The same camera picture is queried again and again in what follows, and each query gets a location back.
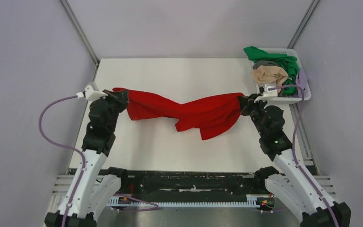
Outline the red t shirt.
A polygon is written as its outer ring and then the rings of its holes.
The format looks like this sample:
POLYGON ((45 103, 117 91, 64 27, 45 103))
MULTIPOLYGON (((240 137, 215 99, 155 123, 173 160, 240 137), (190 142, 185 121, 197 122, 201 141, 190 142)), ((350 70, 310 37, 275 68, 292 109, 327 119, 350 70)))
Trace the red t shirt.
POLYGON ((228 93, 177 103, 155 93, 128 90, 127 112, 133 121, 160 117, 177 119, 178 132, 200 130, 202 140, 209 140, 228 131, 241 116, 239 97, 228 93))

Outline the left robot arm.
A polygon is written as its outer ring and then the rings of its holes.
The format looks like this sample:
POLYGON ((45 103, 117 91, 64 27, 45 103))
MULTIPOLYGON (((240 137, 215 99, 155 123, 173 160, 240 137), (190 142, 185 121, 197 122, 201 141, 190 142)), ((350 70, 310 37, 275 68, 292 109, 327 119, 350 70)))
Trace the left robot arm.
POLYGON ((122 175, 105 175, 98 187, 94 187, 98 174, 109 156, 115 141, 118 116, 129 103, 129 92, 104 90, 79 95, 91 101, 89 122, 83 138, 82 149, 65 145, 81 156, 79 166, 68 192, 57 211, 47 213, 47 227, 95 227, 102 210, 112 195, 125 192, 130 181, 122 175))

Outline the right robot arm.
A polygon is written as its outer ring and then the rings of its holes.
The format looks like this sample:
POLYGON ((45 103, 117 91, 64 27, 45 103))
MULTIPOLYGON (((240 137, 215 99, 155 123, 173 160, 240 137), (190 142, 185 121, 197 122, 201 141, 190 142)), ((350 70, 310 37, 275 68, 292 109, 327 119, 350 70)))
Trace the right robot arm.
POLYGON ((278 197, 302 227, 348 227, 351 209, 345 202, 336 202, 299 160, 283 131, 283 110, 258 101, 258 97, 238 97, 241 115, 251 118, 260 136, 260 148, 281 173, 272 166, 256 171, 255 189, 278 197))

